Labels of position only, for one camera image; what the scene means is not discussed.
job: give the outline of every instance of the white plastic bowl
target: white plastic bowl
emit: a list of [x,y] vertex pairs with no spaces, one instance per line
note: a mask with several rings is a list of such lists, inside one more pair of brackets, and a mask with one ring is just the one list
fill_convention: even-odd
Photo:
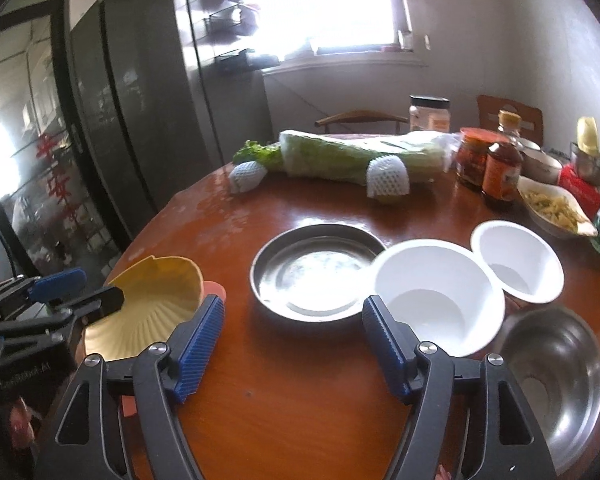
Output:
[[471,251],[441,240],[409,240],[369,267],[371,288],[421,341],[454,357],[481,350],[504,319],[495,273]]
[[504,289],[528,303],[549,303],[564,287],[564,272],[549,244],[522,225],[492,220],[478,225],[471,248]]

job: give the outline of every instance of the wooden table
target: wooden table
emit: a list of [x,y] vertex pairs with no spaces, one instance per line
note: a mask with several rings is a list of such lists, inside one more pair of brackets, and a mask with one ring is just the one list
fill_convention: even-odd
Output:
[[[514,219],[557,252],[565,273],[558,300],[580,314],[600,342],[600,256],[587,240],[546,235],[522,206],[497,216],[451,174],[413,186],[398,207],[367,199],[361,186],[281,174],[232,196],[228,170],[178,193],[112,272],[113,277],[149,254],[186,256],[206,280],[226,288],[226,321],[216,350],[198,393],[179,411],[207,480],[381,479],[409,412],[389,394],[362,324],[298,331],[271,319],[256,302],[248,278],[251,261],[288,229],[344,222],[388,246],[440,238],[468,248],[480,222]],[[461,421],[452,417],[441,457],[446,466],[453,465],[461,431]],[[599,449],[600,420],[587,452],[564,478],[578,478]],[[138,478],[151,478],[140,447],[133,456]]]

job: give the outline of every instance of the screw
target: screw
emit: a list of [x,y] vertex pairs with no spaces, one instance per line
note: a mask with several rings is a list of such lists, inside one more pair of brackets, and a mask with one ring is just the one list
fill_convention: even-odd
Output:
[[165,343],[154,343],[149,346],[149,354],[160,355],[167,351],[167,345]]
[[430,343],[429,341],[424,341],[424,342],[420,343],[418,348],[420,349],[420,351],[423,354],[431,355],[431,354],[435,354],[438,351],[438,347],[435,346],[433,343]]
[[487,355],[487,361],[490,362],[493,366],[502,366],[504,364],[504,359],[501,355],[498,354]]
[[95,365],[100,363],[100,356],[98,354],[87,355],[83,361],[89,367],[94,367]]

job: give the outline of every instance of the orange label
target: orange label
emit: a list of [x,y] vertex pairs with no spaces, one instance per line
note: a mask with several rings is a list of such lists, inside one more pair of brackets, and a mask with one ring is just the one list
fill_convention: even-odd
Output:
[[510,202],[516,196],[516,187],[518,186],[519,178],[519,167],[514,168],[496,160],[492,156],[488,156],[482,189],[496,200]]

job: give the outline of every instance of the chair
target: chair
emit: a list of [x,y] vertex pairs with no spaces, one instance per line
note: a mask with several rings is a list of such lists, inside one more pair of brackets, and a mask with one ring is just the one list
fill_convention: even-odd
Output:
[[523,139],[532,140],[538,146],[542,146],[544,141],[542,110],[512,101],[511,99],[478,95],[478,113],[480,115],[481,128],[497,131],[499,126],[498,113],[500,110],[513,112],[522,117],[520,136]]
[[332,115],[319,121],[315,121],[315,126],[320,128],[324,126],[325,135],[329,134],[330,124],[346,124],[346,123],[379,123],[381,121],[395,121],[395,134],[400,134],[400,124],[409,124],[407,117],[398,115],[386,114],[384,112],[375,112],[373,110],[353,110],[344,112],[343,114]]

